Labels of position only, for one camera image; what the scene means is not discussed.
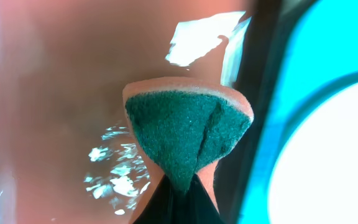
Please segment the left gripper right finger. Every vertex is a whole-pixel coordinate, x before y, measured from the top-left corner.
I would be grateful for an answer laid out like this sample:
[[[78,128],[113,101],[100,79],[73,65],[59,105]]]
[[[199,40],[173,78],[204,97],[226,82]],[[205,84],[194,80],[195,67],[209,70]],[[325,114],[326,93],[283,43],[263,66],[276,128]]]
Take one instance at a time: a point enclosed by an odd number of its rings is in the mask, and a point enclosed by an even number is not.
[[[178,224],[224,224],[196,174],[190,188],[178,194]]]

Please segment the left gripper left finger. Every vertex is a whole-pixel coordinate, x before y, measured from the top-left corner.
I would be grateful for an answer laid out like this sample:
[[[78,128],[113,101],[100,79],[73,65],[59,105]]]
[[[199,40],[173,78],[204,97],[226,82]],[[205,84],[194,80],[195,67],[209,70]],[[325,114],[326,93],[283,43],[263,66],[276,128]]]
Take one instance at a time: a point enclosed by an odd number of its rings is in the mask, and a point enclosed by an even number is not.
[[[165,175],[133,224],[177,224],[177,199],[170,179]]]

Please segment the green and pink sponge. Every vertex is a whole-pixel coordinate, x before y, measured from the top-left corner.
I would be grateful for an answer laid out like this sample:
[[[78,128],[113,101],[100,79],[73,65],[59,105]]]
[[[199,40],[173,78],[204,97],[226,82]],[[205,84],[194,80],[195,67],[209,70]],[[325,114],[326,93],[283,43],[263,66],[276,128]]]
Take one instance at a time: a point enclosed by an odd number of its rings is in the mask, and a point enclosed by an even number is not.
[[[139,146],[180,194],[199,170],[227,156],[254,120],[242,93],[194,78],[142,80],[122,96]]]

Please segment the white plate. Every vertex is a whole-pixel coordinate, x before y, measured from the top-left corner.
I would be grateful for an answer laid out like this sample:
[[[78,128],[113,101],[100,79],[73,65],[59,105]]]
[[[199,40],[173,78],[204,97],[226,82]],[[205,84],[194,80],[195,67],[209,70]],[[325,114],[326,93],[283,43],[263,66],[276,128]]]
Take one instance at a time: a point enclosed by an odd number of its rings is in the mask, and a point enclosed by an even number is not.
[[[280,224],[358,224],[358,83],[318,106],[289,138],[268,190]]]

